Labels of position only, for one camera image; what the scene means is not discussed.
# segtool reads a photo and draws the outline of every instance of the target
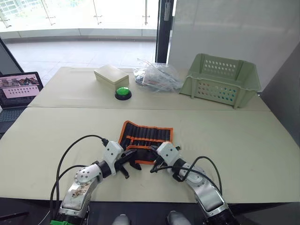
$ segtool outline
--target gray shoe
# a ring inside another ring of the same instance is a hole
[[[112,225],[130,225],[130,220],[125,214],[121,214],[117,218],[115,218]]]
[[[176,211],[171,211],[167,217],[168,225],[191,225],[185,216]]]

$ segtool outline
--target green connector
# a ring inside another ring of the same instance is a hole
[[[74,225],[74,224],[70,224],[66,221],[55,221],[55,220],[51,220],[50,225]]]

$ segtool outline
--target beige box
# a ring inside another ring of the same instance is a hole
[[[128,74],[112,65],[105,65],[95,69],[94,74],[99,82],[114,90],[129,86]]]

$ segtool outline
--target plastic bag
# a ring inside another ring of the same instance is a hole
[[[143,62],[147,67],[134,69],[135,82],[151,91],[179,93],[183,81],[174,67],[165,63]]]

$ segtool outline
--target light green plastic basket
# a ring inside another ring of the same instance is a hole
[[[255,64],[198,54],[180,93],[233,105],[236,109],[244,107],[260,89]]]

